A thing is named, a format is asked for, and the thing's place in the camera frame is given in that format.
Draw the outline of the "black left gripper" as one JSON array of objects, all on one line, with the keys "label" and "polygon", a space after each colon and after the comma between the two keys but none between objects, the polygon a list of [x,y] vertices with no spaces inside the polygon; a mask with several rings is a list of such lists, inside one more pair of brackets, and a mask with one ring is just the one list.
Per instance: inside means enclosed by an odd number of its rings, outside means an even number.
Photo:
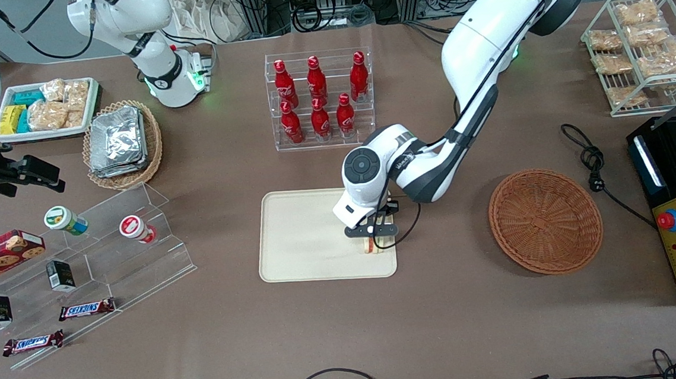
[{"label": "black left gripper", "polygon": [[359,224],[356,228],[345,228],[344,235],[351,239],[366,238],[364,248],[366,251],[375,250],[375,237],[385,237],[386,248],[391,248],[396,243],[396,235],[399,234],[400,229],[392,222],[385,222],[389,216],[396,215],[398,207],[381,208],[375,214],[370,215],[365,219],[364,223]]}]

